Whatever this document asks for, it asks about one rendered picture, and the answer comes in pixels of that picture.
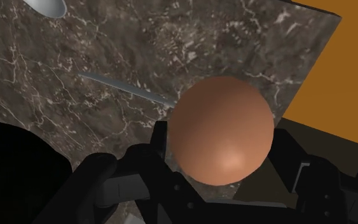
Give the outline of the silver knife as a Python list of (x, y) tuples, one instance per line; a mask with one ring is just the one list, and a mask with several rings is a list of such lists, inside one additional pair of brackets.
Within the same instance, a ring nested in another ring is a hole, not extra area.
[(160, 104), (164, 104), (170, 108), (173, 108), (176, 105), (174, 101), (170, 101), (158, 94), (148, 92), (147, 90), (143, 90), (139, 87), (129, 85), (128, 83), (124, 83), (122, 81), (113, 80), (111, 78), (107, 78), (107, 77), (99, 75), (99, 74), (88, 73), (88, 72), (79, 72), (78, 75), (85, 77), (85, 78), (89, 78), (91, 80), (98, 81), (105, 85), (109, 85), (109, 86), (117, 88), (119, 90), (134, 94), (136, 96), (145, 98), (147, 100), (158, 102)]

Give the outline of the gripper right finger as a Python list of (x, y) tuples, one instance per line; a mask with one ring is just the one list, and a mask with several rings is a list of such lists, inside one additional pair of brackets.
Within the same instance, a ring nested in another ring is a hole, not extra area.
[(296, 210), (315, 224), (358, 224), (358, 173), (352, 177), (329, 160), (308, 154), (284, 129), (275, 129), (268, 159)]

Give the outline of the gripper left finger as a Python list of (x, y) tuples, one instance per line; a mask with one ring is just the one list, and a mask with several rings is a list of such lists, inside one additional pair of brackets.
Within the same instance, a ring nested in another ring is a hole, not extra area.
[(207, 205), (164, 161), (167, 123), (155, 123), (149, 143), (124, 157), (87, 156), (32, 224), (106, 224), (122, 202), (135, 201), (146, 224), (207, 224)]

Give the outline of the black round object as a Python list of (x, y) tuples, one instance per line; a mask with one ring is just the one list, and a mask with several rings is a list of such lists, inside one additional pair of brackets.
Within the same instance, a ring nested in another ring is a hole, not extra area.
[(40, 137), (0, 122), (0, 224), (31, 224), (71, 173)]

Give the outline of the brown egg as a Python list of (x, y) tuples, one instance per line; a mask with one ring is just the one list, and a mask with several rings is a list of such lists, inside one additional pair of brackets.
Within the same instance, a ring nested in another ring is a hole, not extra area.
[(169, 119), (170, 150), (185, 174), (213, 186), (246, 178), (270, 151), (274, 121), (258, 89), (230, 76), (185, 91)]

